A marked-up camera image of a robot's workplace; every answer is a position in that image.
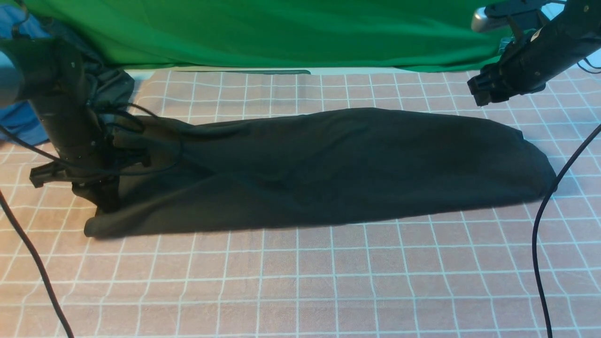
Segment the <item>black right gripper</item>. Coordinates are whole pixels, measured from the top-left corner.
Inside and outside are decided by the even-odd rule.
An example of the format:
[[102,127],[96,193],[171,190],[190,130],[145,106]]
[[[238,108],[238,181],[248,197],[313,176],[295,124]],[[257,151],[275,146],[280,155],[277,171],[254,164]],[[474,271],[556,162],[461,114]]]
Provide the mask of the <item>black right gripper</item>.
[[537,93],[545,89],[539,67],[544,50],[530,41],[512,41],[496,63],[485,65],[468,80],[468,88],[477,106],[506,102],[517,95]]

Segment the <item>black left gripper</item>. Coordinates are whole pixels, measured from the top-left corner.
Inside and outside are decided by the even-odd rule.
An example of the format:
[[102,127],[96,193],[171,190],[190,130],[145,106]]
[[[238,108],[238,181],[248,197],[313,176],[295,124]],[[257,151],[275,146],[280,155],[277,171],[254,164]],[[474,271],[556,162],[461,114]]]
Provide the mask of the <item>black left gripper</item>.
[[47,129],[58,159],[30,171],[30,181],[40,188],[51,182],[70,182],[73,194],[92,202],[101,213],[121,207],[119,182],[122,171],[152,163],[145,148],[119,148],[112,135],[99,128]]

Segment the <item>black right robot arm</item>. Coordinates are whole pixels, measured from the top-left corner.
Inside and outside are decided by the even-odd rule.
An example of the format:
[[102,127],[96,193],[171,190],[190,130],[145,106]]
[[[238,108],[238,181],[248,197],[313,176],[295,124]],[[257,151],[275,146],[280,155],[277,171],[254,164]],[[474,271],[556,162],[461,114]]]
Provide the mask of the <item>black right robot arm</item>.
[[547,0],[503,0],[476,9],[471,28],[488,32],[508,26],[513,40],[500,59],[468,81],[479,107],[545,90],[547,82],[601,47],[601,4],[567,0],[553,19],[541,11]]

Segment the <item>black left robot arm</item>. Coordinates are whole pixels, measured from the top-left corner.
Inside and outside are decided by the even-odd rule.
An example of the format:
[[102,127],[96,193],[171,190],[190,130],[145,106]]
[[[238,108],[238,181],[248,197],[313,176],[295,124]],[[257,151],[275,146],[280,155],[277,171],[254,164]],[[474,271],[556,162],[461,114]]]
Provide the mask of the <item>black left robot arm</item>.
[[120,115],[129,101],[89,101],[83,60],[73,45],[57,38],[1,41],[1,105],[28,101],[58,156],[30,171],[36,188],[69,182],[73,194],[102,213],[120,209],[125,169],[150,165],[143,148],[113,143],[111,124],[101,114]]

